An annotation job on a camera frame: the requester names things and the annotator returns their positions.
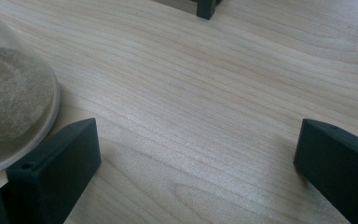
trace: wooden table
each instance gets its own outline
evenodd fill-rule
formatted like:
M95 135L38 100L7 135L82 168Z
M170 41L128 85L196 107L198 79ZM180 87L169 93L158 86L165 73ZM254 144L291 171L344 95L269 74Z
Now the wooden table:
M51 132L97 119L66 223L347 223L293 158L303 118L358 135L358 1L169 4L0 0L61 83Z

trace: dark green block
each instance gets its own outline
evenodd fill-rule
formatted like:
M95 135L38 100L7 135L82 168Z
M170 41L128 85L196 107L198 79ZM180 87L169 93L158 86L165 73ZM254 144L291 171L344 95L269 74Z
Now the dark green block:
M296 169L351 223L358 223L358 137L304 119Z
M95 119L63 128L7 168L10 223L63 223L100 164Z

